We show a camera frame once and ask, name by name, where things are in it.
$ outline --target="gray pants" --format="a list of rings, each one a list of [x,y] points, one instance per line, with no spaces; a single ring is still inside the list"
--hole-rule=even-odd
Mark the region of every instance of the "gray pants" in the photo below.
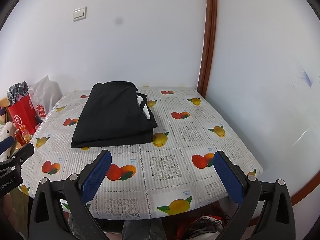
[[[80,240],[83,237],[74,224],[72,215],[68,219],[73,235]],[[160,218],[145,220],[126,220],[122,229],[122,240],[166,240],[165,232]]]

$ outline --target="blue gripper pad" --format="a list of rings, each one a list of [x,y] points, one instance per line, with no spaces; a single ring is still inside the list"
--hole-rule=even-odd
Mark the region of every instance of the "blue gripper pad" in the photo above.
[[[103,152],[104,152],[103,157],[95,165],[90,175],[82,184],[82,192],[81,192],[82,203],[87,203],[88,201],[93,200],[95,194],[97,193],[103,179],[105,178],[111,166],[111,162],[112,162],[111,153],[107,150],[103,150]]]
[[[244,199],[243,186],[219,152],[213,156],[213,166],[232,201],[240,206]]]
[[[8,138],[4,139],[0,142],[0,154],[4,153],[5,150],[9,149],[14,143],[14,138],[9,136]]]

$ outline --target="fruit-patterned tablecloth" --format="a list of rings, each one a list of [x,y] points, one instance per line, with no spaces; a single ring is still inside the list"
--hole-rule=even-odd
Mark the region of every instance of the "fruit-patterned tablecloth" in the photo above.
[[[112,166],[87,207],[95,218],[149,219],[186,212],[227,196],[212,165],[218,150],[245,174],[262,172],[236,133],[195,89],[143,87],[140,92],[148,96],[158,124],[153,143],[71,149],[90,90],[68,93],[31,140],[35,152],[22,166],[20,190],[34,197],[41,178],[54,181],[80,173],[107,149]],[[61,202],[68,211],[66,201]]]

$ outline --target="light switch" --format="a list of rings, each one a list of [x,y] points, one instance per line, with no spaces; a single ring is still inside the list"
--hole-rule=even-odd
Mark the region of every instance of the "light switch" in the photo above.
[[[75,9],[73,11],[73,21],[79,21],[86,18],[87,7]]]

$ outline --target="wall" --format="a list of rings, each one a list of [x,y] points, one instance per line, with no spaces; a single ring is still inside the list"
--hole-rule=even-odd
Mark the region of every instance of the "wall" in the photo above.
[[[291,195],[320,169],[319,51],[306,0],[218,0],[206,99],[262,165],[259,179],[282,178]],[[319,198],[294,208],[297,239],[318,218]]]
[[[20,0],[0,31],[0,97],[14,83],[46,75],[63,94],[111,80],[196,87],[205,3]],[[83,6],[87,18],[73,22]]]

